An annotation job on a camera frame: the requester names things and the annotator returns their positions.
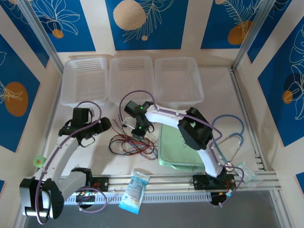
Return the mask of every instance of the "blue packet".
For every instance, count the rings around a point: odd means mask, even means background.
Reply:
[[[150,176],[133,170],[131,180],[118,207],[137,215],[149,178]]]

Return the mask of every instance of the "white plastic basket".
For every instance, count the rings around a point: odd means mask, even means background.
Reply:
[[[152,59],[148,56],[118,57],[110,61],[109,100],[119,105],[121,99],[134,90],[146,90],[153,94],[154,71]],[[130,100],[141,104],[152,100],[146,93],[133,93],[127,96],[122,105]]]
[[[76,107],[82,101],[104,105],[107,99],[108,68],[104,57],[75,59],[66,62],[61,87],[61,103]]]
[[[161,105],[178,108],[204,100],[199,68],[194,58],[158,58],[154,67],[156,100]]]

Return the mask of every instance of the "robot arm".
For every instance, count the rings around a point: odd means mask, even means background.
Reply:
[[[60,181],[63,169],[73,152],[78,146],[82,145],[81,141],[92,138],[94,135],[98,135],[111,127],[108,118],[101,118],[97,124],[74,134],[60,147],[61,143],[69,137],[70,134],[91,124],[88,123],[89,113],[91,113],[91,118],[93,118],[93,112],[90,109],[74,108],[73,118],[59,131],[57,143],[44,163],[44,166],[39,169],[32,178],[24,178],[21,182],[19,189],[23,215],[37,215],[35,210],[36,188],[38,180],[42,172],[45,171],[45,166],[49,161],[51,161],[51,163],[40,186],[39,214],[41,217],[58,218],[62,212],[64,202],[69,196],[83,186],[91,186],[92,173],[90,169],[86,168],[74,168],[67,178]],[[53,157],[58,147],[60,147],[60,150],[56,156]]]
[[[130,101],[124,110],[133,118],[127,117],[122,124],[133,128],[132,135],[134,138],[142,139],[151,123],[161,123],[175,127],[180,130],[185,143],[198,151],[205,165],[206,173],[214,178],[221,174],[223,168],[216,163],[209,149],[209,144],[212,140],[212,129],[185,117],[185,115],[190,115],[207,122],[196,108],[179,111],[158,105],[155,108],[152,102],[138,105]]]

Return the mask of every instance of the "blue stethoscope tubing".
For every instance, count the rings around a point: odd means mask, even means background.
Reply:
[[[239,120],[240,123],[242,124],[242,130],[241,130],[240,133],[232,133],[231,135],[229,135],[228,137],[226,137],[226,138],[225,138],[224,140],[222,140],[221,142],[219,142],[219,143],[215,142],[215,147],[217,148],[217,150],[218,150],[219,154],[221,155],[222,159],[225,161],[225,163],[228,163],[228,162],[231,162],[231,161],[233,160],[233,158],[234,158],[235,155],[237,154],[239,148],[240,148],[240,147],[243,145],[243,143],[244,143],[243,133],[244,133],[244,130],[245,130],[245,126],[244,126],[243,121],[242,121],[239,117],[237,117],[237,116],[235,116],[235,115],[231,115],[231,114],[224,114],[224,115],[218,116],[217,118],[215,118],[215,119],[213,120],[212,126],[214,126],[215,122],[216,122],[218,119],[223,118],[223,117],[232,117],[232,118],[235,118],[235,119]],[[222,153],[221,149],[219,148],[219,144],[221,144],[222,142],[224,142],[224,141],[230,139],[231,137],[239,137],[240,143],[239,143],[238,148],[237,148],[235,154],[233,155],[232,159],[231,159],[230,161],[228,161],[228,160],[226,159],[226,157],[224,156],[224,154]]]

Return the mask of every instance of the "green object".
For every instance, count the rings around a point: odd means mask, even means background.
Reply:
[[[37,156],[36,158],[34,158],[33,164],[34,164],[34,166],[36,166],[38,168],[42,168],[45,161],[46,161],[45,157]]]
[[[162,125],[159,137],[158,161],[160,165],[176,170],[204,170],[205,166],[199,153],[184,143],[180,131]]]

